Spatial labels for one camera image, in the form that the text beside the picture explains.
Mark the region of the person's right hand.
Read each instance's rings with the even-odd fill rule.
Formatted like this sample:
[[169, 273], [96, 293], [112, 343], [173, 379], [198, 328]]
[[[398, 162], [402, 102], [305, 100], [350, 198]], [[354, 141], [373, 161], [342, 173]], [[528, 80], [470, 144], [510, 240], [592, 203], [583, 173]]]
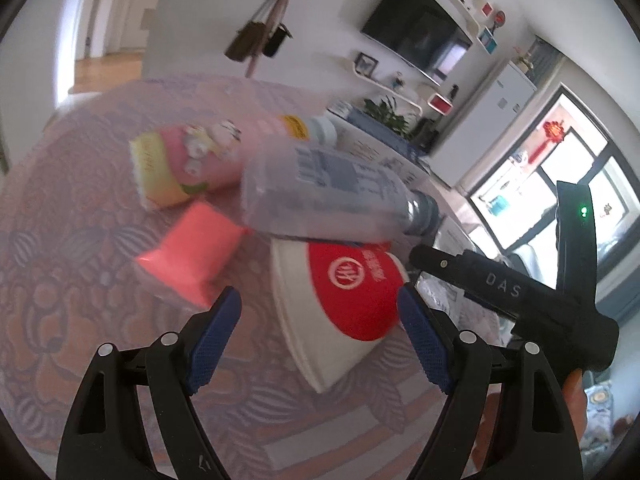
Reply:
[[582, 371], [573, 370], [562, 387], [562, 395], [570, 412], [577, 441], [582, 440], [587, 427], [587, 397], [582, 388]]

